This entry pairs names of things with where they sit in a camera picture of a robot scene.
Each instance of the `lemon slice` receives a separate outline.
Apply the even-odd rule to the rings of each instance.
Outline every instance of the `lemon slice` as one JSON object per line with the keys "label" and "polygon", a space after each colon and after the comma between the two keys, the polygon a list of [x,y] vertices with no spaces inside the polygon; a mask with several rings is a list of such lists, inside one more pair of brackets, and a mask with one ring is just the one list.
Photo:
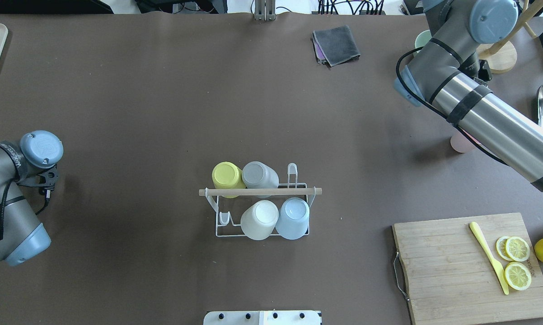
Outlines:
{"label": "lemon slice", "polygon": [[510,262],[505,268],[505,280],[513,289],[526,290],[532,282],[530,271],[523,263]]}
{"label": "lemon slice", "polygon": [[510,238],[509,236],[502,236],[496,240],[496,252],[498,253],[498,255],[500,255],[500,257],[502,257],[506,261],[513,261],[513,259],[511,259],[507,255],[506,250],[505,250],[506,240],[509,238]]}
{"label": "lemon slice", "polygon": [[513,261],[526,261],[530,255],[528,244],[523,238],[512,236],[505,241],[505,252]]}

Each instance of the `white wire rack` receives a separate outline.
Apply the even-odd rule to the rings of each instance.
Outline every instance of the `white wire rack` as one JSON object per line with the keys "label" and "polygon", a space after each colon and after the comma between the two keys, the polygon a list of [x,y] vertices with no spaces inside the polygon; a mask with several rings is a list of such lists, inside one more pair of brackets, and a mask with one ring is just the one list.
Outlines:
{"label": "white wire rack", "polygon": [[[199,196],[205,197],[213,210],[215,211],[215,236],[216,237],[246,237],[241,232],[241,224],[235,223],[231,212],[220,211],[220,196],[257,196],[257,195],[270,195],[270,196],[305,196],[305,201],[311,208],[316,195],[321,195],[321,187],[308,188],[306,183],[298,182],[298,167],[293,162],[288,165],[288,182],[279,184],[277,189],[201,189],[199,190]],[[232,227],[241,232],[240,234],[221,234],[220,228],[227,227],[231,223]]]}

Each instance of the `gray cup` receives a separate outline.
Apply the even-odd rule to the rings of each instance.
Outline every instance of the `gray cup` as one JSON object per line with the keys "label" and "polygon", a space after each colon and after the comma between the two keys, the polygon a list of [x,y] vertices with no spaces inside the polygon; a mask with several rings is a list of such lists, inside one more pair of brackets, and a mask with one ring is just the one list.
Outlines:
{"label": "gray cup", "polygon": [[[252,161],[245,165],[241,179],[248,189],[277,189],[280,184],[276,171],[259,161]],[[270,195],[258,195],[257,197],[267,198]]]}

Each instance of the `yellow cup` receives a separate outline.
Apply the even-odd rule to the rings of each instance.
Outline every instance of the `yellow cup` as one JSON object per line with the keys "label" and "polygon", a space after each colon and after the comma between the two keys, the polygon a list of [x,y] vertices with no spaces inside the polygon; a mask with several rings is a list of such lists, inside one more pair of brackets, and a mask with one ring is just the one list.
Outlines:
{"label": "yellow cup", "polygon": [[[216,189],[245,189],[245,184],[241,180],[241,169],[228,161],[221,162],[213,168],[211,179]],[[237,195],[224,197],[234,198]]]}

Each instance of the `blue joint cap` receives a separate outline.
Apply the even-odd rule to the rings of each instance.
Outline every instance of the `blue joint cap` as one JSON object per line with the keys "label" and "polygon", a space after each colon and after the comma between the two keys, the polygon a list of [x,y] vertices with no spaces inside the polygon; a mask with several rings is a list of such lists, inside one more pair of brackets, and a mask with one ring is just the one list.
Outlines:
{"label": "blue joint cap", "polygon": [[48,131],[35,131],[22,136],[20,150],[31,164],[42,169],[53,167],[63,157],[63,144]]}
{"label": "blue joint cap", "polygon": [[438,4],[443,1],[444,0],[422,0],[422,9],[424,9],[424,12],[427,12],[428,10],[438,6]]}
{"label": "blue joint cap", "polygon": [[[412,92],[416,94],[416,96],[420,98],[424,98],[424,96],[422,95],[422,92],[416,85],[416,82],[414,81],[414,78],[412,77],[412,73],[410,73],[408,66],[404,67],[404,69],[400,72],[400,76],[402,76],[402,80],[404,80],[404,83],[406,83],[406,86],[408,86],[408,88],[410,88],[410,90],[412,90]],[[398,78],[394,80],[394,89],[398,93],[400,93],[400,95],[404,96],[404,98],[406,98],[415,107],[419,107],[420,105],[422,105],[418,101],[418,99],[412,97],[412,95],[408,93],[408,91],[402,86]]]}
{"label": "blue joint cap", "polygon": [[5,261],[11,267],[33,258],[51,245],[51,238],[45,230],[45,226],[39,224],[30,235],[11,253]]}
{"label": "blue joint cap", "polygon": [[515,27],[519,9],[513,0],[479,0],[470,12],[470,35],[481,44],[505,38]]}

